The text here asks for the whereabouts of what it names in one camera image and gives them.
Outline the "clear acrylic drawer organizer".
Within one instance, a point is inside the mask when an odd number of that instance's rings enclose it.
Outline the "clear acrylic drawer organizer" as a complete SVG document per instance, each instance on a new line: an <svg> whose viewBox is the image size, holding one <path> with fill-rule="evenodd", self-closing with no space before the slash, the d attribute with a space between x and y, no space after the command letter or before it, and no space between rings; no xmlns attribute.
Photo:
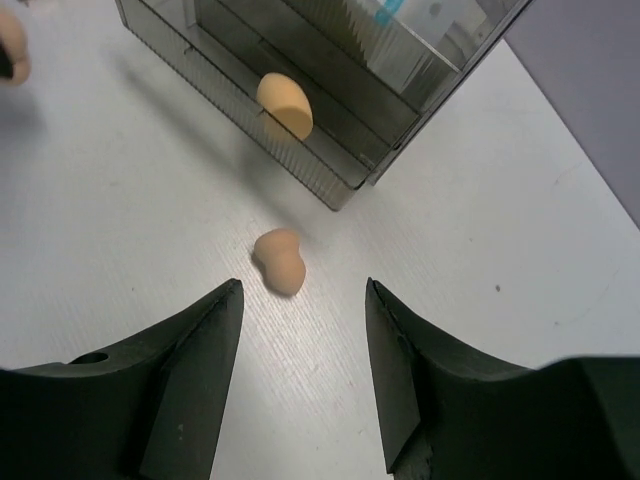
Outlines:
<svg viewBox="0 0 640 480"><path fill-rule="evenodd" d="M121 1L123 25L332 210L376 183L525 11L523 1ZM271 72L306 94L313 129L273 139Z"/></svg>

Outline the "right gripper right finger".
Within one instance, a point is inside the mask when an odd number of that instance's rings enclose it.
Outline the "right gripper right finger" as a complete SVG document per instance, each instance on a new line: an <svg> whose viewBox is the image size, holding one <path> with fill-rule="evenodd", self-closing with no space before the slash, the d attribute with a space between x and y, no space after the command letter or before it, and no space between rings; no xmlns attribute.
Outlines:
<svg viewBox="0 0 640 480"><path fill-rule="evenodd" d="M515 365L421 318L376 280L365 317L393 478L638 477L637 357Z"/></svg>

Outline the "beige sponge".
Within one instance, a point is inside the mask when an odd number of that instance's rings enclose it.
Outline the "beige sponge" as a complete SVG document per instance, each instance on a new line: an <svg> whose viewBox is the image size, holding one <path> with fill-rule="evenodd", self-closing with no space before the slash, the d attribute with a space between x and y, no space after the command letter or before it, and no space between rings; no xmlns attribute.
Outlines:
<svg viewBox="0 0 640 480"><path fill-rule="evenodd" d="M313 113L302 88L281 73L267 73L259 82L256 101L262 107L260 118L273 139L306 140L313 129Z"/></svg>
<svg viewBox="0 0 640 480"><path fill-rule="evenodd" d="M306 277L306 265L295 231L278 228L261 235L254 243L253 256L266 285L273 291L286 297L300 291Z"/></svg>
<svg viewBox="0 0 640 480"><path fill-rule="evenodd" d="M31 61L26 30L8 8L1 8L1 82L21 85L29 77Z"/></svg>

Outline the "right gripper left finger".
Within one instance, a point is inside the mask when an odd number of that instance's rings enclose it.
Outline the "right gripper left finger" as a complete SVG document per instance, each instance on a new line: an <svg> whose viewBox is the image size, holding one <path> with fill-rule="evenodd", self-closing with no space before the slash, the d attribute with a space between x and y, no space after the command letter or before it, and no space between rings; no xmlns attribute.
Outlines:
<svg viewBox="0 0 640 480"><path fill-rule="evenodd" d="M5 479L206 479L244 311L231 279L68 363L1 373Z"/></svg>

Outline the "white blue packet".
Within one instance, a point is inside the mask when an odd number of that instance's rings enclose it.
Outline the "white blue packet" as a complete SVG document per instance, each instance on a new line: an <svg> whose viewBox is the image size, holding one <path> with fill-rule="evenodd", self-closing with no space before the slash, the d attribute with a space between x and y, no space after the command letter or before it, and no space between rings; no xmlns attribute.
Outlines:
<svg viewBox="0 0 640 480"><path fill-rule="evenodd" d="M380 25L387 25L400 10L403 3L404 0L379 1L380 6L374 14L375 21Z"/></svg>

